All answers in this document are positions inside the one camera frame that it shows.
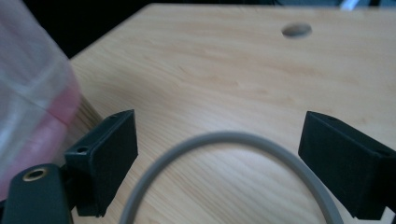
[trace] gray cable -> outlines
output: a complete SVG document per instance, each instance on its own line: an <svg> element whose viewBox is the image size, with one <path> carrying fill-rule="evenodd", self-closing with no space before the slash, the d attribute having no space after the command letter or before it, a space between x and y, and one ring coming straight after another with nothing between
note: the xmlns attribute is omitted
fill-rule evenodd
<svg viewBox="0 0 396 224"><path fill-rule="evenodd" d="M154 179L174 160L180 156L196 149L212 144L234 143L250 147L255 147L262 152L269 153L280 161L283 161L289 168L299 176L310 189L323 213L327 223L342 224L343 219L337 210L331 196L323 187L319 179L300 162L293 154L283 147L280 147L259 136L247 133L210 133L192 138L173 149L166 152L155 161L140 178L134 187L131 197L122 213L120 224L134 223L140 203L143 201L149 186Z"/></svg>

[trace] wooden table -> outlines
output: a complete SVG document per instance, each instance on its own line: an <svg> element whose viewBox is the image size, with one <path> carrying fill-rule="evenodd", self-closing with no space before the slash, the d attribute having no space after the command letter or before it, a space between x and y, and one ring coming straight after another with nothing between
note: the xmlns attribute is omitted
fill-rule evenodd
<svg viewBox="0 0 396 224"><path fill-rule="evenodd" d="M312 34L285 38L302 21ZM103 117L134 109L139 156L104 218L170 147L200 133L259 134L297 155L304 115L337 117L396 148L396 11L150 5L72 60ZM355 223L339 205L346 223ZM382 222L390 223L387 211ZM136 223L322 223L304 184L240 146L196 151L156 180Z"/></svg>

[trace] cable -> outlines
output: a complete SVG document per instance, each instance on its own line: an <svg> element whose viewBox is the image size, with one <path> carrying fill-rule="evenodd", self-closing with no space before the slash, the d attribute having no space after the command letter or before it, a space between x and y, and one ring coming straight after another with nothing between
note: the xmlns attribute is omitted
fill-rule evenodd
<svg viewBox="0 0 396 224"><path fill-rule="evenodd" d="M247 133L210 133L192 138L166 152L155 161L140 178L134 187L125 209L122 213L120 224L134 223L140 203L154 179L174 160L193 151L198 147L204 147L219 143L234 143L255 147L262 152L269 153L283 161L299 176L311 193L314 195L327 223L342 224L343 219L337 210L331 196L323 187L319 179L300 162L293 154L264 138Z"/></svg>

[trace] white plastic bag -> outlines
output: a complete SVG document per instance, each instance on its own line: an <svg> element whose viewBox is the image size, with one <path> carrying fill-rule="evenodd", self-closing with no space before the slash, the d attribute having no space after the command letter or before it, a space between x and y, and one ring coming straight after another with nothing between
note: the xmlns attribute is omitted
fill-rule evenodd
<svg viewBox="0 0 396 224"><path fill-rule="evenodd" d="M10 179L52 162L79 103L57 45L19 0L0 0L0 201Z"/></svg>

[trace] table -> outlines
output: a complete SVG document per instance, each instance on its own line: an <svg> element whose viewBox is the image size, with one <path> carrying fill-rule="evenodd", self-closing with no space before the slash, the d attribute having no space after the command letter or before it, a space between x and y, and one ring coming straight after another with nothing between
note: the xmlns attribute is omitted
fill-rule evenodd
<svg viewBox="0 0 396 224"><path fill-rule="evenodd" d="M295 155L307 110L396 148L394 10L150 5L72 60L105 117L134 109L139 156L104 218L117 223L131 189L170 147L197 134L264 136ZM312 34L286 38L306 22ZM345 223L355 223L337 203ZM382 222L390 223L387 211ZM198 150L155 181L136 223L323 223L304 184L240 146Z"/></svg>

